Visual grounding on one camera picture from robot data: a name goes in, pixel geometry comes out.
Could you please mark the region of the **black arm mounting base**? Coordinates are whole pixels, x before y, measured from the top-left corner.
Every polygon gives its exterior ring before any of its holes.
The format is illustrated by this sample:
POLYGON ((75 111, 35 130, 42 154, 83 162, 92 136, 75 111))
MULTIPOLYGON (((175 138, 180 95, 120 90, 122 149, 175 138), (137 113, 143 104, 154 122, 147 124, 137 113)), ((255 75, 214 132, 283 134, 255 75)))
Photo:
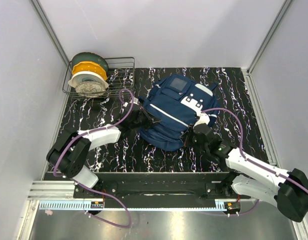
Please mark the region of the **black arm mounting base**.
POLYGON ((117 197, 131 211, 212 208, 215 200, 237 199, 224 183, 227 172, 102 172, 97 176, 96 189, 117 197))

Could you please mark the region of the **navy blue student backpack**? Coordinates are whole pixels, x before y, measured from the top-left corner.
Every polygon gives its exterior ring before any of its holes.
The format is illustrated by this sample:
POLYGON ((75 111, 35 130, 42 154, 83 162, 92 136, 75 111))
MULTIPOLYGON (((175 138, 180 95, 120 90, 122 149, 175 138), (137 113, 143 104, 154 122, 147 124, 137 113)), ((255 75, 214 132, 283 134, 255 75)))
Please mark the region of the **navy blue student backpack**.
POLYGON ((152 84, 147 97, 139 96, 144 109, 160 122, 149 129, 139 128, 142 139, 164 151, 184 147, 182 135, 196 124, 202 111, 209 109, 208 126, 212 127, 220 107, 215 89, 218 84, 204 86, 185 76, 173 74, 152 84))

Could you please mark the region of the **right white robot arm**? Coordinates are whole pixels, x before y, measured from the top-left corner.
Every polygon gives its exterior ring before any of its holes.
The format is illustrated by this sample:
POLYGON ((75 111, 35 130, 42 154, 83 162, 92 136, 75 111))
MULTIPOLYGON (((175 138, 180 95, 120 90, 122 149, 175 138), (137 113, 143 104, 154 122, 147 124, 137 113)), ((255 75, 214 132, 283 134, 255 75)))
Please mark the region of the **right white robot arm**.
POLYGON ((188 147, 198 147, 222 167, 233 172, 222 181, 226 198, 236 194, 267 202, 288 219, 301 222, 308 213, 308 178, 294 168, 278 168, 252 157, 215 135, 205 123, 191 126, 181 139, 188 147))

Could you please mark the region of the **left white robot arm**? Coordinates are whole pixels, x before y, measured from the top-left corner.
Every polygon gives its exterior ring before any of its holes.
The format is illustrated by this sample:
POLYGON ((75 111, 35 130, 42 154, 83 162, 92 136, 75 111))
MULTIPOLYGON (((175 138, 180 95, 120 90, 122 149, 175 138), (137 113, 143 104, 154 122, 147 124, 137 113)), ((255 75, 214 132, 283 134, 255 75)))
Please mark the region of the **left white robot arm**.
POLYGON ((149 129, 161 122, 142 106, 135 105, 123 114, 114 124, 100 128, 65 131, 54 143, 46 159, 54 167, 55 176, 65 176, 84 185, 84 192, 91 198, 101 194, 99 178, 85 166, 89 151, 107 144, 114 144, 123 139, 131 130, 149 129))

